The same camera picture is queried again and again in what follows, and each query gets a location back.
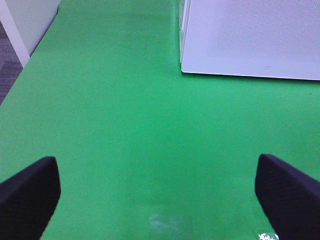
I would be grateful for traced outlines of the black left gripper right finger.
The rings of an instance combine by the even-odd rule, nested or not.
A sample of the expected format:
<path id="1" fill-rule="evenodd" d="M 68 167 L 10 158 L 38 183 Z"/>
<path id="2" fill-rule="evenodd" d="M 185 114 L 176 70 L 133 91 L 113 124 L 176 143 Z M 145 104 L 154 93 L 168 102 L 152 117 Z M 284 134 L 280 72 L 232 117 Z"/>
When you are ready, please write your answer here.
<path id="1" fill-rule="evenodd" d="M 272 154 L 261 154 L 254 191 L 279 239 L 320 238 L 318 180 Z"/>

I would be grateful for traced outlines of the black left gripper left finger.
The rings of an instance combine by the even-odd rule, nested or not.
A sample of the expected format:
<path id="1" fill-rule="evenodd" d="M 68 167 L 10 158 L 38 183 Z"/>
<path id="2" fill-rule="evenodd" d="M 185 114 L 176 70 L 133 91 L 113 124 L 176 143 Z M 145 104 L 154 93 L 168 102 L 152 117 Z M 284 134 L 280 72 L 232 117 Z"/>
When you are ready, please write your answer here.
<path id="1" fill-rule="evenodd" d="M 57 160 L 43 157 L 0 184 L 0 238 L 39 240 L 61 197 Z"/>

